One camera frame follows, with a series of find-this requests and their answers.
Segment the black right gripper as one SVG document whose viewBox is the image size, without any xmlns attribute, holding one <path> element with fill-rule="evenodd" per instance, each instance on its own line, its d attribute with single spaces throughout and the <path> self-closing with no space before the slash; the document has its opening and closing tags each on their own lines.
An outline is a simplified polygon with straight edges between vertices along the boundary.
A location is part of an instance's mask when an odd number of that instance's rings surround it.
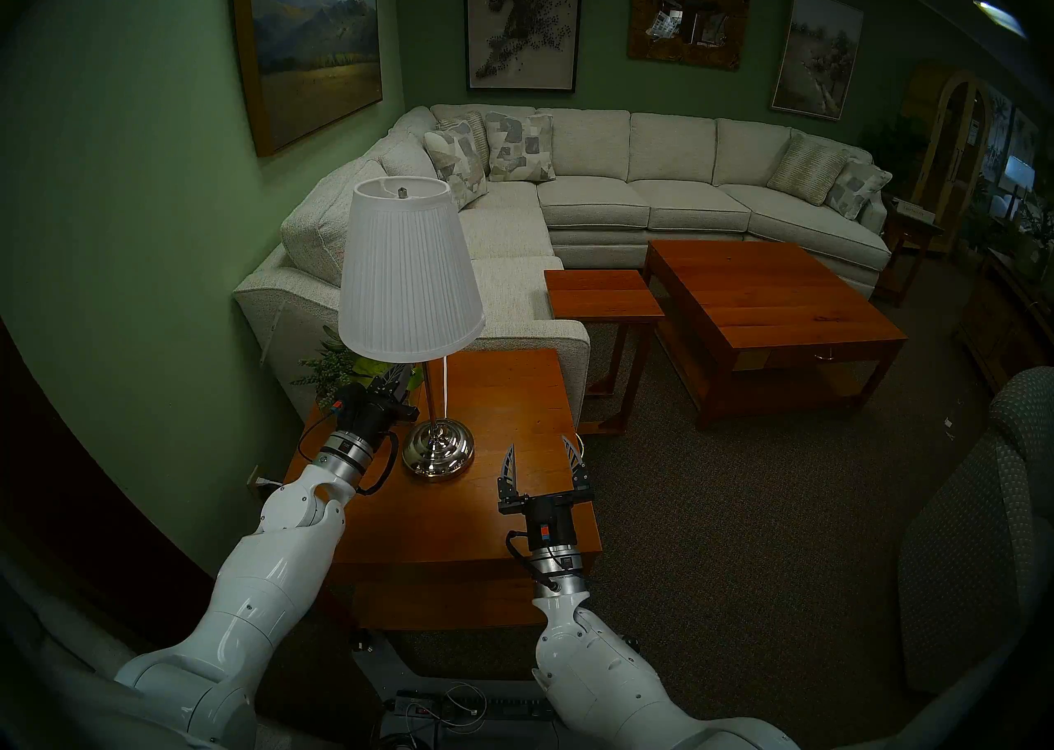
<svg viewBox="0 0 1054 750">
<path fill-rule="evenodd" d="M 511 541 L 518 537 L 527 538 L 531 551 L 578 545 L 572 508 L 578 504 L 591 502 L 596 499 L 596 492 L 589 480 L 587 466 L 574 442 L 566 436 L 562 436 L 562 441 L 571 471 L 572 491 L 541 496 L 519 493 L 515 445 L 508 448 L 497 477 L 499 512 L 503 515 L 522 514 L 527 526 L 525 532 L 507 533 L 506 545 L 509 551 L 514 551 Z"/>
</svg>

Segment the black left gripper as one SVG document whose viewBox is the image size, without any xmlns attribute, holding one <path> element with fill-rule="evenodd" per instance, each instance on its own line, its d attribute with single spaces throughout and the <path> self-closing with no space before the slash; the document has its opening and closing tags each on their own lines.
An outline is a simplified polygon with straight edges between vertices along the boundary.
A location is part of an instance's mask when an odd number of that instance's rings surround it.
<svg viewBox="0 0 1054 750">
<path fill-rule="evenodd" d="M 335 430 L 364 441 L 382 441 L 392 425 L 417 422 L 419 409 L 406 399 L 412 379 L 412 364 L 390 366 L 368 386 L 352 382 L 333 396 Z"/>
</svg>

